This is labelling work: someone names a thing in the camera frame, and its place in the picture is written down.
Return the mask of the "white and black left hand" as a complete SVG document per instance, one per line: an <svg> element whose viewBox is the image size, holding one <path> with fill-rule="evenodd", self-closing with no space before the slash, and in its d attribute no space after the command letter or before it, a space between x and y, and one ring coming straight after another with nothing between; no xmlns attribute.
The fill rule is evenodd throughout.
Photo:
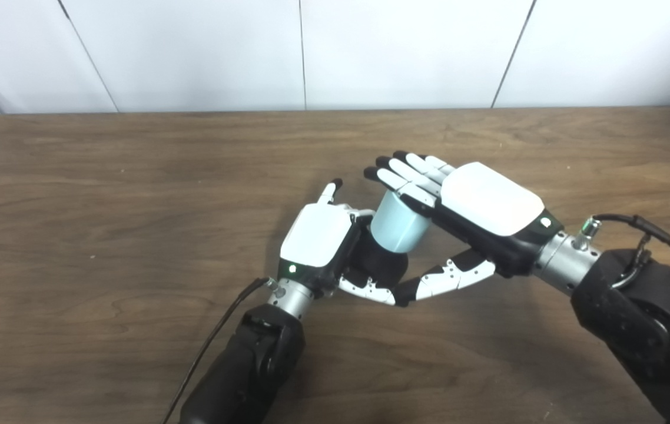
<svg viewBox="0 0 670 424"><path fill-rule="evenodd" d="M376 212L335 204L342 185L341 179L327 183L318 200L300 210L282 242L279 287L268 302L292 316L302 316L315 300L337 290L397 305L389 288L376 286L375 272L354 263L365 258L364 247L370 241L370 223Z"/></svg>

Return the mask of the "white and black right hand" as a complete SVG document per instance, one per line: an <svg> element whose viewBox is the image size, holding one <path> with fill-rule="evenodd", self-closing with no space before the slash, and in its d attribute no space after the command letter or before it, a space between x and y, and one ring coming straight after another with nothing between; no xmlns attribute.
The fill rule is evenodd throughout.
<svg viewBox="0 0 670 424"><path fill-rule="evenodd" d="M432 155L397 151L366 167L364 176L386 188L370 223L376 286L406 307L472 286L488 277L528 276L563 225L539 196L480 162L451 166ZM407 254L429 224L467 245L419 277L402 280Z"/></svg>

